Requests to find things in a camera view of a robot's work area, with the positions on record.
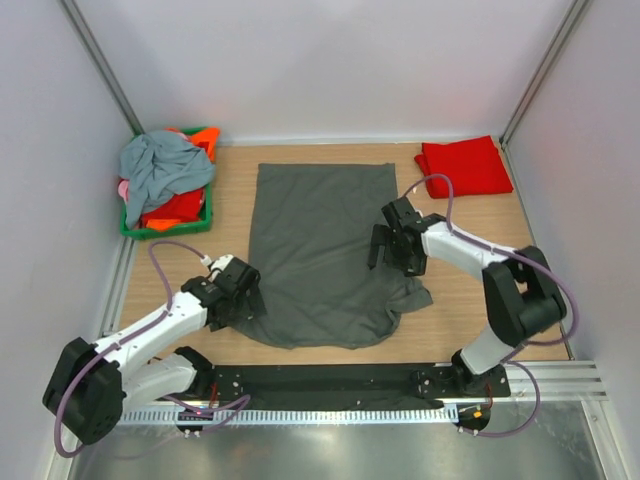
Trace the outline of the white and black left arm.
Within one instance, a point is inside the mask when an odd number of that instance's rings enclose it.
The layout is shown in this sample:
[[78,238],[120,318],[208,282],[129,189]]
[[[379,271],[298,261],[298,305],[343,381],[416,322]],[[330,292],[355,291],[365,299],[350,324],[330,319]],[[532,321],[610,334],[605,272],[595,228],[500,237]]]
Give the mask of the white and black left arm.
[[205,276],[194,277],[154,312],[93,342],[78,337],[61,352],[43,396],[55,415],[55,437],[71,432],[84,446],[101,441],[121,417],[174,394],[207,396],[215,368],[191,347],[156,356],[204,328],[226,328],[260,306],[257,269],[233,255],[204,258]]

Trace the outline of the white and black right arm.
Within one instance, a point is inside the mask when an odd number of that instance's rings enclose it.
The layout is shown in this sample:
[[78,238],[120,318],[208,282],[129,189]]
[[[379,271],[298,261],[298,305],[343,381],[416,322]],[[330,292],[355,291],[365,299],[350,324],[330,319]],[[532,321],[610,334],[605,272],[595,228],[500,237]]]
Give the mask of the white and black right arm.
[[503,362],[567,314],[544,254],[488,243],[404,197],[382,213],[370,239],[348,250],[271,257],[261,269],[232,260],[213,278],[211,328],[283,347],[369,346],[392,334],[402,314],[430,304],[420,279],[435,258],[482,282],[488,324],[449,366],[419,371],[418,390],[426,398],[500,392]]

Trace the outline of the dark grey t shirt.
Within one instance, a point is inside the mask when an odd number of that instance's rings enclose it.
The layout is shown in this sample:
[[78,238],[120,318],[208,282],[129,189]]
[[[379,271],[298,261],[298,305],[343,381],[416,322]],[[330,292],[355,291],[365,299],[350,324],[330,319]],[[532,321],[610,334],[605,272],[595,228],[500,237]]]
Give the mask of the dark grey t shirt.
[[431,306],[420,280],[367,266],[372,229],[397,197],[392,164],[260,165],[248,260],[260,297],[232,328],[278,348],[356,349]]

